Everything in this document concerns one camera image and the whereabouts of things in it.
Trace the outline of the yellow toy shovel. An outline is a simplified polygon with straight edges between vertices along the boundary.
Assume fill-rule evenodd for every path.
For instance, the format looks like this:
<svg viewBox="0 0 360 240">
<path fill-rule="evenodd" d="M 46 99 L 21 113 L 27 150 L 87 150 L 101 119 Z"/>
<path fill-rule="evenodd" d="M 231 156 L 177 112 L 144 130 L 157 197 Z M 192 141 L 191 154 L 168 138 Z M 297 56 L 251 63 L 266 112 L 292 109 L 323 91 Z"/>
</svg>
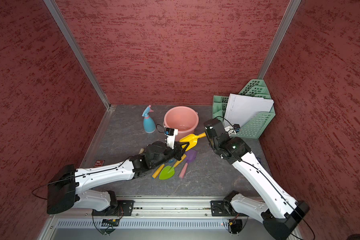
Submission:
<svg viewBox="0 0 360 240">
<path fill-rule="evenodd" d="M 198 139 L 204 138 L 205 136 L 206 136 L 206 133 L 202 133 L 202 134 L 200 134 L 200 135 L 190 134 L 190 135 L 182 138 L 182 139 L 180 140 L 180 142 L 181 142 L 181 143 L 188 142 L 189 145 L 186 147 L 186 151 L 189 151 L 190 149 L 192 149 L 194 146 L 197 145 Z"/>
</svg>

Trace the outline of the purple toy shovel pink handle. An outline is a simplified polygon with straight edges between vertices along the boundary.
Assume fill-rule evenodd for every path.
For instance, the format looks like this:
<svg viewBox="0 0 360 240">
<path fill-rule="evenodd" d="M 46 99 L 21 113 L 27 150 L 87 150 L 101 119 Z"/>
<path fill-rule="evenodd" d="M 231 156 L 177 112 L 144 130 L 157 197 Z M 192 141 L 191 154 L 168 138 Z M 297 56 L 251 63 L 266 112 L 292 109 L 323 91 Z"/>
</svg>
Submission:
<svg viewBox="0 0 360 240">
<path fill-rule="evenodd" d="M 186 163 L 183 166 L 183 168 L 182 168 L 182 170 L 181 170 L 181 172 L 179 174 L 180 179 L 184 178 L 186 170 L 188 168 L 188 165 L 190 163 L 192 163 L 196 159 L 197 154 L 198 154 L 198 152 L 196 150 L 194 150 L 194 149 L 190 149 L 189 151 L 186 152 L 186 155 L 187 155 L 187 157 L 185 159 Z"/>
</svg>

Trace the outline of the green toy trowel yellow handle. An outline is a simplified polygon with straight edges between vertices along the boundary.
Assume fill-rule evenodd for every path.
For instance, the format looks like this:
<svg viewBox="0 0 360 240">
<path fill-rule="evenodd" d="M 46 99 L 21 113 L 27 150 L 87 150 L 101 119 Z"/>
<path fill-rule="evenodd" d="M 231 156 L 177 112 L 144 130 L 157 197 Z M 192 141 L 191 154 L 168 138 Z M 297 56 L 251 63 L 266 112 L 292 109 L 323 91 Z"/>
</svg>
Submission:
<svg viewBox="0 0 360 240">
<path fill-rule="evenodd" d="M 184 159 L 187 157 L 186 154 L 184 154 L 180 161 L 176 161 L 176 163 L 171 166 L 166 166 L 162 169 L 159 175 L 160 180 L 167 180 L 174 176 L 175 174 L 175 168 L 184 161 Z"/>
</svg>

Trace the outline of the blue pink spray bottle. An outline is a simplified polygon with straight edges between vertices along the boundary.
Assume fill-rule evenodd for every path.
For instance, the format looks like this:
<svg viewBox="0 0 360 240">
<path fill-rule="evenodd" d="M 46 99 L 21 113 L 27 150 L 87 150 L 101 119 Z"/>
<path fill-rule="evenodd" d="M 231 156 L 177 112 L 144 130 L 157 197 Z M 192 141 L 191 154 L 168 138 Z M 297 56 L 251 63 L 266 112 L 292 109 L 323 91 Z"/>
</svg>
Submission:
<svg viewBox="0 0 360 240">
<path fill-rule="evenodd" d="M 144 110 L 142 117 L 144 118 L 143 126 L 146 133 L 151 134 L 156 130 L 156 124 L 154 120 L 149 116 L 149 113 L 153 112 L 151 105 L 147 106 Z"/>
</svg>

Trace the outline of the blue toy rake yellow handle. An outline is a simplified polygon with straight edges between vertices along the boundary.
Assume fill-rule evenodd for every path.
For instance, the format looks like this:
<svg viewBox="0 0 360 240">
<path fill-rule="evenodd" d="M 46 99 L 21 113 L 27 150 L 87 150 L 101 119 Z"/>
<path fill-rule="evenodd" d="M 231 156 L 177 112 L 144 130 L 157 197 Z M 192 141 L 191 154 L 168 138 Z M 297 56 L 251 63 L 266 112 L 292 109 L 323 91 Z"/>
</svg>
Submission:
<svg viewBox="0 0 360 240">
<path fill-rule="evenodd" d="M 163 170 L 164 167 L 165 167 L 165 164 L 162 164 L 161 166 L 159 166 L 158 169 L 152 175 L 152 178 L 156 179 L 160 175 L 160 173 L 161 173 L 161 171 Z"/>
</svg>

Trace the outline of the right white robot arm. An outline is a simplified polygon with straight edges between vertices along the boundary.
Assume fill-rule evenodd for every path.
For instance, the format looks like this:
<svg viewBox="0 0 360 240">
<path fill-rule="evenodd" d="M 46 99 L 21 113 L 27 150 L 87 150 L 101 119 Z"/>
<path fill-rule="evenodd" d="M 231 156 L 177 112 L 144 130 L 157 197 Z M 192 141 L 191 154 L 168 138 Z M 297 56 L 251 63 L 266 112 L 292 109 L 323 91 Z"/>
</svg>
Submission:
<svg viewBox="0 0 360 240">
<path fill-rule="evenodd" d="M 223 200 L 225 211 L 232 216 L 246 215 L 261 222 L 275 240 L 286 240 L 292 236 L 310 210 L 307 203 L 297 201 L 285 192 L 244 140 L 230 137 L 220 120 L 210 119 L 204 127 L 215 154 L 238 170 L 262 198 L 259 202 L 232 191 Z"/>
</svg>

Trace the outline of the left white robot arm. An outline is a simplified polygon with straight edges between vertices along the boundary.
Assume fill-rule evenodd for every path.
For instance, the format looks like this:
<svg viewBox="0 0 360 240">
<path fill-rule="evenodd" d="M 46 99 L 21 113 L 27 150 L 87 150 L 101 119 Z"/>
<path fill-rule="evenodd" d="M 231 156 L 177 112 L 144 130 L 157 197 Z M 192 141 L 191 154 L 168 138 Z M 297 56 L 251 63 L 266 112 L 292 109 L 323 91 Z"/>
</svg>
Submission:
<svg viewBox="0 0 360 240">
<path fill-rule="evenodd" d="M 115 192 L 98 192 L 94 190 L 96 187 L 141 178 L 171 159 L 180 161 L 188 146 L 188 142 L 175 142 L 171 148 L 156 141 L 142 154 L 120 163 L 87 169 L 66 165 L 49 182 L 47 214 L 91 209 L 94 216 L 115 216 L 120 211 Z"/>
</svg>

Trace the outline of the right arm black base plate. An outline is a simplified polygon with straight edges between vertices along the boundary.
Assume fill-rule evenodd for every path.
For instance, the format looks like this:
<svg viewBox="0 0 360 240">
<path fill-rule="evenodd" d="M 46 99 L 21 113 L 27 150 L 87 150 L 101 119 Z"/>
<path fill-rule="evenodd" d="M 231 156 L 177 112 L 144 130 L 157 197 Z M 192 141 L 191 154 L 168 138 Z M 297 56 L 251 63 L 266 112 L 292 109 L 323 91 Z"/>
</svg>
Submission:
<svg viewBox="0 0 360 240">
<path fill-rule="evenodd" d="M 211 214 L 213 217 L 231 217 L 232 215 L 225 209 L 224 201 L 210 201 Z"/>
</svg>

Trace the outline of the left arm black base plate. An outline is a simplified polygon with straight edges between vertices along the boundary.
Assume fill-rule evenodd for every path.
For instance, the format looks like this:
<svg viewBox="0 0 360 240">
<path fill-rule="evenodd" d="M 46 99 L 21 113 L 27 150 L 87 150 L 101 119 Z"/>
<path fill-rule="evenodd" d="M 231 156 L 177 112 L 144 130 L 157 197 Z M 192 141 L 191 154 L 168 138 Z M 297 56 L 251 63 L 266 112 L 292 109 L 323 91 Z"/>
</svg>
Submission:
<svg viewBox="0 0 360 240">
<path fill-rule="evenodd" d="M 135 201 L 133 200 L 116 200 L 111 202 L 110 206 L 105 210 L 98 212 L 96 210 L 92 211 L 92 216 L 94 217 L 103 217 L 103 216 L 131 216 L 134 208 Z"/>
</svg>

